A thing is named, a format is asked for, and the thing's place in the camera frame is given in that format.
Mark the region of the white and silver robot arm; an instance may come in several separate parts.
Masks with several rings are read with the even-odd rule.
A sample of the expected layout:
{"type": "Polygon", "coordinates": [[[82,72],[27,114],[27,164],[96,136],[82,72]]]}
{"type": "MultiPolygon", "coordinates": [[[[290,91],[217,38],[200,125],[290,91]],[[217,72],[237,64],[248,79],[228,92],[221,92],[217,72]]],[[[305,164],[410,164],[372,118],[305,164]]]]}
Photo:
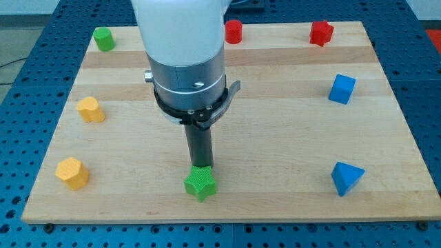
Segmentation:
{"type": "Polygon", "coordinates": [[[181,125],[210,128],[239,91],[226,86],[224,15],[232,0],[132,0],[156,102],[181,125]]]}

